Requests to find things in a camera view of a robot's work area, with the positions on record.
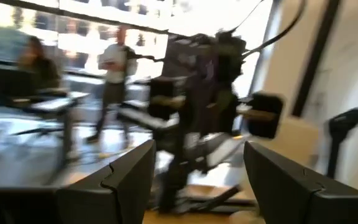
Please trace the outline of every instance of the wooden floor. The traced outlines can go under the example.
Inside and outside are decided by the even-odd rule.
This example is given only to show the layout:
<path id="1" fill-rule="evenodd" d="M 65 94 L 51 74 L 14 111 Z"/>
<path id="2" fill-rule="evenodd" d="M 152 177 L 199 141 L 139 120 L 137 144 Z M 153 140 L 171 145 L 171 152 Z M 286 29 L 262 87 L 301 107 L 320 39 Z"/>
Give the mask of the wooden floor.
<path id="1" fill-rule="evenodd" d="M 185 214 L 176 216 L 161 216 L 156 212 L 146 212 L 143 224 L 226 224 L 229 223 L 227 215 L 211 214 Z"/>

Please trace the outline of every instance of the person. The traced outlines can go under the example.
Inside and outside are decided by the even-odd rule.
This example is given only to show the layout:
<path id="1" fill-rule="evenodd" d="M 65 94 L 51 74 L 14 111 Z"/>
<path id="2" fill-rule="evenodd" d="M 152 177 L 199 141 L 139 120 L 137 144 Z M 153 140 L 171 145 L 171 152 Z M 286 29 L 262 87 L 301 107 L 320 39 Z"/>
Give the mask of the person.
<path id="1" fill-rule="evenodd" d="M 128 53 L 133 50 L 125 46 L 126 31 L 129 27 L 120 26 L 117 30 L 117 43 L 106 48 L 99 57 L 99 69 L 107 70 L 104 84 L 103 99 L 99 121 L 96 124 L 95 133 L 86 138 L 87 143 L 98 142 L 104 126 L 108 107 L 111 104 L 119 104 L 125 97 L 125 80 L 128 75 L 133 75 L 137 69 L 136 59 L 128 59 Z M 124 129 L 125 147 L 129 146 L 128 125 L 122 122 Z"/>
<path id="2" fill-rule="evenodd" d="M 30 36 L 24 54 L 19 59 L 19 68 L 31 72 L 36 89 L 58 88 L 60 76 L 55 63 L 45 56 L 40 39 Z"/>

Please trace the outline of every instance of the man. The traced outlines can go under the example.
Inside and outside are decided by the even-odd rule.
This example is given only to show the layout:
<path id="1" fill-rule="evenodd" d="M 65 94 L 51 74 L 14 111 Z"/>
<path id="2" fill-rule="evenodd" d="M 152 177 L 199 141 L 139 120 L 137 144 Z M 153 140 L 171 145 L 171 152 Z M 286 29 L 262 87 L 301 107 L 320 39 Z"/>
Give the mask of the man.
<path id="1" fill-rule="evenodd" d="M 117 43 L 107 47 L 104 53 L 100 55 L 99 69 L 107 70 L 106 83 L 104 84 L 100 119 L 96 124 L 95 134 L 86 139 L 87 143 L 99 141 L 109 105 L 119 104 L 124 100 L 126 77 L 133 75 L 137 69 L 136 59 L 127 59 L 127 53 L 133 52 L 133 50 L 125 46 L 126 30 L 128 30 L 128 27 L 120 26 L 116 33 Z M 122 124 L 126 146 L 128 146 L 128 126 L 126 123 Z"/>

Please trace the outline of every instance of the computer monitor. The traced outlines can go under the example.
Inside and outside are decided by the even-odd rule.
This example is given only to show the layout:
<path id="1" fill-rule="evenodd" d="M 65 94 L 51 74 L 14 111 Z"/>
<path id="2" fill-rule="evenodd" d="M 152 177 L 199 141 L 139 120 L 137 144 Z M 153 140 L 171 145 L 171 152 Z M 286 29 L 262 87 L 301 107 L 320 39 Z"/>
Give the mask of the computer monitor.
<path id="1" fill-rule="evenodd" d="M 34 74 L 18 69 L 0 68 L 0 93 L 8 97 L 34 96 Z"/>

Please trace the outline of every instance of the white shirt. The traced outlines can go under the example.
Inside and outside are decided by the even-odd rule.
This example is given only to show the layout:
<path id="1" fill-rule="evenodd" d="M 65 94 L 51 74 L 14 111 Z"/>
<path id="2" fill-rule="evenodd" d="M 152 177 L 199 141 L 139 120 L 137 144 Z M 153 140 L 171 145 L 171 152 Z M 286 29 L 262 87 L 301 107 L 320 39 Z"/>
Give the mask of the white shirt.
<path id="1" fill-rule="evenodd" d="M 119 65 L 124 65 L 126 62 L 126 52 L 124 51 L 124 46 L 118 44 L 112 44 L 104 50 L 103 54 L 99 58 L 99 66 L 105 62 L 114 62 Z M 137 70 L 136 59 L 131 59 L 128 61 L 127 65 L 128 75 L 134 75 Z M 124 72 L 106 72 L 106 81 L 109 83 L 122 83 L 124 82 Z"/>

